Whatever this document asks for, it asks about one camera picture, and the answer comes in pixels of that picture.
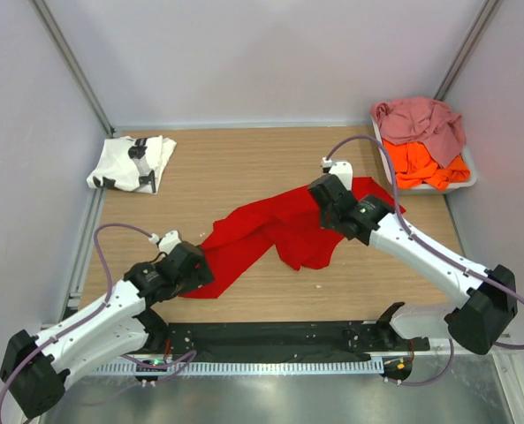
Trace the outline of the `red t shirt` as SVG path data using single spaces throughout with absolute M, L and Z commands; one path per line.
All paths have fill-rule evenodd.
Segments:
M 202 241 L 214 281 L 186 296 L 216 299 L 272 247 L 289 268 L 323 269 L 343 236 L 320 225 L 306 186 L 252 202 L 213 223 Z

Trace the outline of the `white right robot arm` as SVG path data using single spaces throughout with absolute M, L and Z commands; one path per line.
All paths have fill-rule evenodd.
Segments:
M 374 195 L 357 200 L 341 179 L 323 174 L 308 191 L 320 212 L 321 225 L 348 240 L 404 262 L 435 285 L 445 304 L 398 304 L 386 312 L 376 331 L 380 345 L 396 350 L 416 337 L 451 338 L 468 351 L 484 355 L 517 313 L 514 275 L 502 265 L 487 269 L 440 245 Z

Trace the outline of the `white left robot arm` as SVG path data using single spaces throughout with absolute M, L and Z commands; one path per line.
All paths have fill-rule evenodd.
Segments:
M 169 326 L 153 305 L 212 280 L 203 250 L 186 241 L 159 261 L 133 265 L 101 298 L 59 324 L 35 335 L 15 333 L 2 359 L 0 398 L 11 394 L 34 419 L 96 367 L 131 352 L 159 352 Z

